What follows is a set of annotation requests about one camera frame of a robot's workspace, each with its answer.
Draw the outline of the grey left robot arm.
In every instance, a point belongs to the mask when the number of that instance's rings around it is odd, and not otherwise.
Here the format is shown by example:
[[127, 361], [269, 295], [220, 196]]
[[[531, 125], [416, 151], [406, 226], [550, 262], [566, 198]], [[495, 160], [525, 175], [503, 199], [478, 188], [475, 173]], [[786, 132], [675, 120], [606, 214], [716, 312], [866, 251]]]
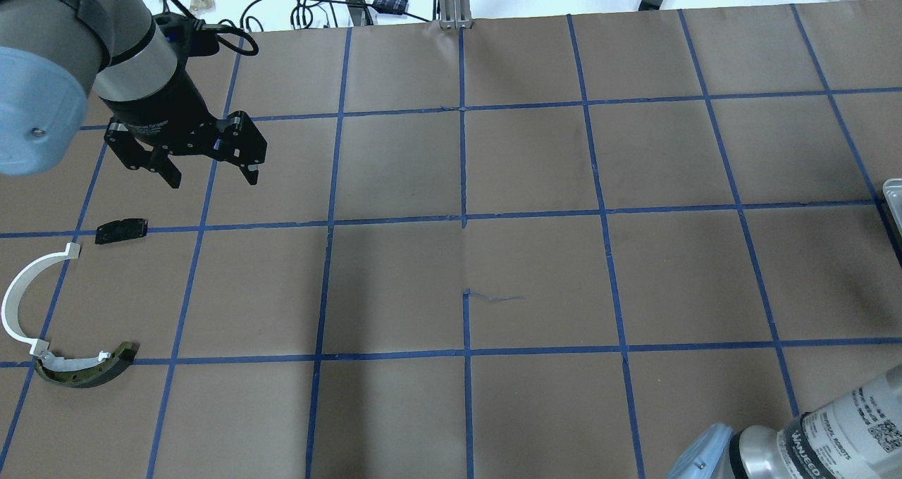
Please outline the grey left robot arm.
[[216, 118], [187, 71], [246, 39], [231, 23], [191, 13], [153, 14], [143, 0], [2, 0], [1, 171], [54, 168], [84, 125], [88, 94], [111, 111], [104, 142], [128, 170], [180, 186], [173, 157], [203, 156], [239, 168], [257, 184], [267, 142], [245, 112]]

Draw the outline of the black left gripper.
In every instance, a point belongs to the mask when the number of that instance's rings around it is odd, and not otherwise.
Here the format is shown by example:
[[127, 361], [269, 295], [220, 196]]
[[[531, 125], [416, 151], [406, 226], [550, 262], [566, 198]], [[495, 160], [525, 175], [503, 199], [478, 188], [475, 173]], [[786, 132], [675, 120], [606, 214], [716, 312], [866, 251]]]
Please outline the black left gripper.
[[249, 185], [258, 183], [266, 139], [245, 112], [213, 116], [187, 71], [151, 96], [104, 103], [113, 114], [104, 142], [127, 168], [148, 168], [151, 161], [151, 172], [179, 188], [183, 174], [170, 157], [203, 155], [238, 167]]

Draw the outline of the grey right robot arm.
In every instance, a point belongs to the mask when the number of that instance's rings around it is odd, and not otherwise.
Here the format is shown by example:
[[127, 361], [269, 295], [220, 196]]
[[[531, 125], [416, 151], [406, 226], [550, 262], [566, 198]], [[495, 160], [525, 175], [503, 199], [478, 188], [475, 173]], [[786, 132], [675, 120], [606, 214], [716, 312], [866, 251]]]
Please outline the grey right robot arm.
[[469, 216], [217, 225], [229, 339], [311, 374], [299, 437], [252, 478], [900, 476], [900, 152], [841, 156], [824, 201], [763, 196], [776, 162], [690, 165], [716, 200], [599, 209], [583, 139], [478, 175]]

